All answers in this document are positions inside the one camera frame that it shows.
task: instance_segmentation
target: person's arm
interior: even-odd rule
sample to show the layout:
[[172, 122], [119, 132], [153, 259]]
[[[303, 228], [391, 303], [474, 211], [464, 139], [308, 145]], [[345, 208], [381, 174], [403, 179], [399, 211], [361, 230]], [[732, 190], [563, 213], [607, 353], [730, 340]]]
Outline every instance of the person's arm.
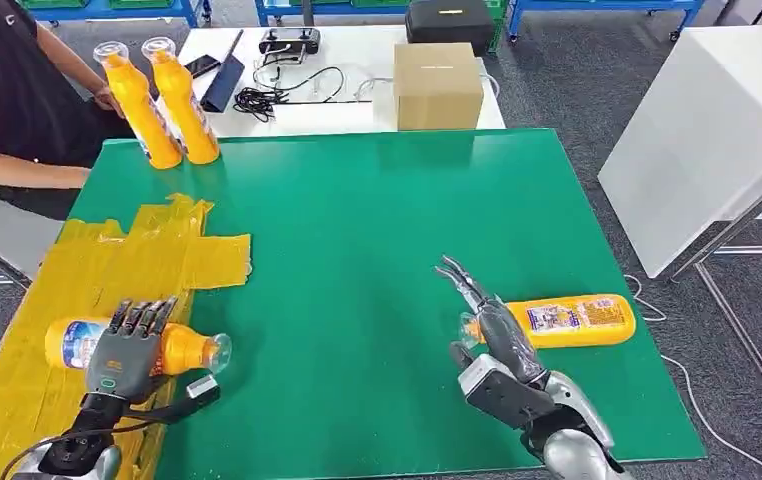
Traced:
[[0, 185], [24, 188], [81, 188], [89, 176], [84, 167], [43, 165], [0, 155]]
[[57, 38], [57, 35], [40, 24], [37, 24], [37, 43], [45, 56], [63, 75], [81, 84], [95, 97], [99, 107], [105, 110], [116, 110], [116, 113], [123, 117], [122, 110], [110, 93], [107, 82], [99, 77], [71, 48]]

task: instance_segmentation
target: yellow masking tape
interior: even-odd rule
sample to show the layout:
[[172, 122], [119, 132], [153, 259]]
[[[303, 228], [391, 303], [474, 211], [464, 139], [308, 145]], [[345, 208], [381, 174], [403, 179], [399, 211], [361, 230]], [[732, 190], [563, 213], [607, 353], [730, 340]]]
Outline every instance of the yellow masking tape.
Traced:
[[[25, 447], [69, 428], [84, 394], [81, 370], [49, 367], [44, 337], [60, 318], [109, 317], [125, 298], [179, 297], [170, 321], [188, 323], [191, 290], [242, 285], [250, 271], [250, 235], [202, 237], [212, 203], [181, 194], [143, 205], [127, 236], [118, 222], [67, 221], [0, 346], [0, 474]], [[174, 384], [146, 405], [166, 405]], [[137, 423], [124, 420], [119, 426]], [[116, 435], [120, 480], [154, 475], [162, 426]]]

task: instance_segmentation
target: smartphone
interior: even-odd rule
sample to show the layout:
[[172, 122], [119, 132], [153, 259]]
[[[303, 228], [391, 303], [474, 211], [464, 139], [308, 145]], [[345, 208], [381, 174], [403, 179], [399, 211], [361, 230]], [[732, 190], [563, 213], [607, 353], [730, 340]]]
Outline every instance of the smartphone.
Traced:
[[202, 55], [201, 57], [198, 57], [192, 62], [184, 65], [184, 67], [186, 67], [186, 69], [193, 74], [193, 78], [198, 78], [218, 66], [219, 60], [216, 60], [210, 55]]

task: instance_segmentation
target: gray carpet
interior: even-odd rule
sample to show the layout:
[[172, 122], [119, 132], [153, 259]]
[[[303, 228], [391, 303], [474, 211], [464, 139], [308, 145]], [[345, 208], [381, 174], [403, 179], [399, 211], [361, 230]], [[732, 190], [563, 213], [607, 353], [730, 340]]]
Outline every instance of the gray carpet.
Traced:
[[[709, 1], [696, 24], [713, 22], [720, 8]], [[680, 15], [672, 12], [652, 17], [643, 12], [534, 12], [526, 15], [519, 43], [502, 42], [498, 55], [486, 61], [502, 86], [499, 105], [508, 127], [557, 130], [620, 265], [625, 273], [638, 278], [644, 278], [642, 269], [596, 173], [672, 48], [667, 36], [679, 20]], [[296, 24], [299, 18], [285, 21]], [[398, 21], [395, 17], [318, 17], [320, 25]], [[256, 16], [249, 0], [242, 4], [214, 1], [214, 26], [251, 25], [256, 25]], [[63, 23], [56, 32], [81, 56], [90, 58], [95, 44], [109, 39], [125, 41], [132, 50], [153, 35], [168, 35], [180, 43], [187, 27], [179, 21], [169, 25], [162, 21], [76, 22]], [[762, 222], [741, 238], [744, 242], [762, 241]], [[762, 258], [717, 257], [709, 265], [762, 349]], [[667, 322], [650, 327], [661, 352], [690, 370], [697, 400], [717, 431], [762, 457], [762, 379], [698, 276], [691, 272], [679, 284], [662, 280], [644, 284], [644, 298], [669, 315]], [[15, 289], [0, 288], [0, 336], [19, 295]], [[670, 372], [688, 404], [680, 370], [670, 368]], [[688, 410], [708, 459], [633, 465], [637, 478], [762, 479], [762, 469], [714, 440], [692, 408]], [[478, 477], [548, 478], [543, 472]]]

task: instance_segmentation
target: green tabletop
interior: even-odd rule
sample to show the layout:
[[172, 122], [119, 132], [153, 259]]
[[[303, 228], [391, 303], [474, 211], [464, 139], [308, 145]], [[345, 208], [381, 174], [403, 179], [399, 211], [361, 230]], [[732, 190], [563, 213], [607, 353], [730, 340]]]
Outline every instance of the green tabletop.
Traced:
[[[443, 253], [504, 300], [630, 298], [552, 130], [230, 139], [205, 167], [151, 169], [106, 144], [72, 216], [120, 220], [183, 192], [207, 235], [252, 234], [247, 285], [196, 293], [192, 326], [234, 339], [223, 397], [168, 429], [156, 478], [394, 476], [534, 467], [472, 407], [448, 344], [461, 296]], [[611, 429], [620, 460], [704, 450], [646, 325], [610, 347], [543, 350]]]

